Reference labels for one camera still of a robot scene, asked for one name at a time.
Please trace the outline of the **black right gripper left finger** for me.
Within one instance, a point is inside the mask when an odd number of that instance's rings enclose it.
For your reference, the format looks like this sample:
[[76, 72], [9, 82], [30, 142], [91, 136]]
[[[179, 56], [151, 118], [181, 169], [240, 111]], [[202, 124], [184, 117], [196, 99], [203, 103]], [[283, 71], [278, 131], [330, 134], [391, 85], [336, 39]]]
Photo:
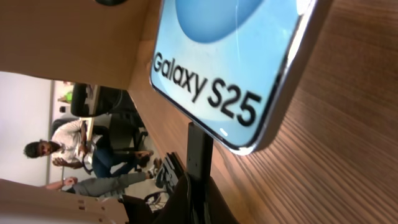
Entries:
[[152, 211], [150, 205], [155, 198], [166, 191], [158, 191], [147, 195], [144, 199], [123, 195], [123, 205], [128, 221], [135, 224], [178, 224], [189, 223], [190, 213], [190, 176], [185, 172], [178, 180], [169, 199], [163, 207]]

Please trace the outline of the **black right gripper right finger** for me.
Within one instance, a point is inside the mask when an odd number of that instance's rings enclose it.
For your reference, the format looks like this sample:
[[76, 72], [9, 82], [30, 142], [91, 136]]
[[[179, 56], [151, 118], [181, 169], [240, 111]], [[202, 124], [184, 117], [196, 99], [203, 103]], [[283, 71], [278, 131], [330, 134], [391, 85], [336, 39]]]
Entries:
[[211, 224], [238, 224], [212, 177], [206, 184], [205, 220]]

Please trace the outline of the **turquoise screen smartphone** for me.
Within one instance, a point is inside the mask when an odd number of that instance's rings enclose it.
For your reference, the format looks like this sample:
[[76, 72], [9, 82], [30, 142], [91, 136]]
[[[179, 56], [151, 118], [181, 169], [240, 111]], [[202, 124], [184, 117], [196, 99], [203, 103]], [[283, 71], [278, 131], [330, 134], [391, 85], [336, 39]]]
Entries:
[[245, 156], [279, 131], [329, 0], [164, 0], [150, 69], [159, 94]]

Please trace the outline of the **person in grey trousers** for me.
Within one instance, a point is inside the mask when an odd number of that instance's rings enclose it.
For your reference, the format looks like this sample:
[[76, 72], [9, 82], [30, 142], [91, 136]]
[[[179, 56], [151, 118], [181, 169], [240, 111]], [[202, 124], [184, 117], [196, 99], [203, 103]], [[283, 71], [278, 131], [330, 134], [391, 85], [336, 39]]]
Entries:
[[64, 192], [88, 197], [100, 197], [112, 191], [124, 190], [132, 184], [154, 179], [159, 171], [160, 168], [152, 166], [146, 172], [128, 173], [118, 177], [89, 178], [82, 181], [79, 181], [76, 177], [67, 177], [44, 185], [43, 188], [62, 191], [64, 186], [69, 186]]

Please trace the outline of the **black office chair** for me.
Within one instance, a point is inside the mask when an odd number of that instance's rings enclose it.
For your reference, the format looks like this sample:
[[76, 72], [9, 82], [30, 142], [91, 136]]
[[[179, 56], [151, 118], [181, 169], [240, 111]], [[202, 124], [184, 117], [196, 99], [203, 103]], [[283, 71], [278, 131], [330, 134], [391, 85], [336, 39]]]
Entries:
[[135, 150], [141, 145], [147, 131], [140, 132], [144, 123], [126, 90], [99, 85], [76, 83], [73, 86], [71, 113], [81, 118], [94, 118], [104, 114], [126, 115], [133, 127], [132, 139]]

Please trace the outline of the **seated man white shirt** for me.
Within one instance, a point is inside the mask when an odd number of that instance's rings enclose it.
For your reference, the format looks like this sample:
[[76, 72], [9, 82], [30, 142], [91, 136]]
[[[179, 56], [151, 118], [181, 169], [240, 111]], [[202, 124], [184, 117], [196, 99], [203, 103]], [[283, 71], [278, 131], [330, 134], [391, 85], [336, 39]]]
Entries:
[[151, 151], [138, 151], [132, 147], [123, 151], [125, 153], [118, 154], [112, 148], [106, 131], [93, 134], [91, 140], [87, 140], [86, 124], [82, 120], [65, 123], [48, 141], [30, 142], [24, 148], [28, 158], [50, 156], [55, 166], [81, 169], [85, 162], [89, 162], [98, 178], [128, 174], [137, 166], [146, 166], [153, 155]]

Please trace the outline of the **cardboard box panel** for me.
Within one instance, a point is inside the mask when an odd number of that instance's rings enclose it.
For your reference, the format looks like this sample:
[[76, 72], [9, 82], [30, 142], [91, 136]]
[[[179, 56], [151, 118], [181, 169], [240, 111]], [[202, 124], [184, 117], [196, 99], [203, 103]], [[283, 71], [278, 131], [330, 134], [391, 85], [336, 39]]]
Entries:
[[127, 89], [154, 47], [160, 1], [1, 2], [1, 70]]

